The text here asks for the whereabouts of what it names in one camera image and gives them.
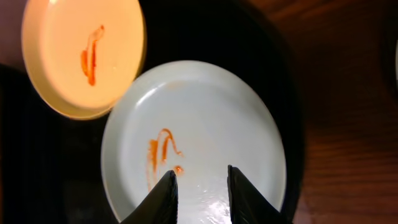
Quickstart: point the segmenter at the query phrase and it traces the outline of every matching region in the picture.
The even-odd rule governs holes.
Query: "black tray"
[[[175,60],[209,62],[242,78],[262,98],[284,144],[282,213],[291,220],[302,180],[303,128],[279,52],[287,53],[283,40],[242,2],[141,0],[141,5],[148,37],[144,71]],[[100,171],[108,116],[73,121],[52,111],[26,75],[0,68],[0,81],[5,223],[116,223]]]

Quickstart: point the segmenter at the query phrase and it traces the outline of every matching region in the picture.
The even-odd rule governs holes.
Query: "cream plate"
[[[151,139],[159,140],[155,172],[147,157]],[[209,63],[166,63],[139,77],[110,114],[101,157],[106,195],[119,221],[146,197],[148,183],[153,187],[175,166],[184,171],[177,177],[179,223],[231,223],[228,164],[276,209],[284,198],[284,149],[271,114],[247,84]]]
[[[30,0],[22,48],[29,78],[54,110],[94,118],[115,104],[140,71],[145,29],[139,2]],[[83,62],[95,75],[84,73]]]

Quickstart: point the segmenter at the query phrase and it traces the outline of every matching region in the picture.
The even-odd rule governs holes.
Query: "white plate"
[[[176,155],[169,142],[167,163],[159,165],[160,173],[156,171],[159,178],[176,165],[184,169],[177,177],[179,223],[230,223],[229,164],[240,168],[280,210],[285,157],[268,109],[231,72],[209,63],[181,61],[139,77],[109,117],[101,169],[106,195],[119,221],[148,194],[149,141],[157,139],[163,128],[172,132],[183,153],[183,157]],[[160,143],[166,137],[161,135]]]
[[[141,7],[138,0],[29,0],[22,51],[29,78],[47,104],[70,118],[95,118],[113,107],[140,72]],[[83,61],[95,72],[92,82]]]

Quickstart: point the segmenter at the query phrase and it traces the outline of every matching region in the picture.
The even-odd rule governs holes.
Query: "wooden table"
[[[251,2],[293,51],[306,131],[295,223],[398,223],[398,95],[381,60],[392,3]]]

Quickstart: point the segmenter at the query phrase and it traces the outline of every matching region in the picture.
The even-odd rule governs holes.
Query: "red sauce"
[[[95,85],[96,48],[97,41],[104,35],[104,26],[101,25],[88,37],[87,47],[80,54],[81,70],[88,77],[88,83]]]
[[[163,136],[163,134],[166,134],[165,139],[163,140],[163,144],[162,144],[162,154],[161,154],[161,159],[160,159],[160,164],[161,165],[166,165],[166,161],[167,161],[167,146],[169,145],[169,141],[171,141],[172,145],[173,145],[173,151],[174,153],[176,153],[176,155],[178,156],[182,156],[183,154],[181,151],[178,151],[174,138],[173,138],[173,134],[171,133],[171,131],[167,128],[162,129],[159,134],[157,135],[157,139],[151,139],[149,140],[149,149],[148,149],[148,154],[147,154],[147,183],[148,183],[148,191],[151,190],[151,186],[150,186],[150,172],[149,172],[149,167],[152,168],[152,178],[154,182],[157,182],[157,166],[158,166],[158,158],[157,158],[157,151],[158,151],[158,147],[159,147],[159,143],[160,143],[160,139]],[[174,167],[174,171],[177,175],[182,175],[183,174],[183,169],[181,166],[175,166]]]
[[[184,174],[184,169],[181,166],[174,166],[173,170],[177,176]]]

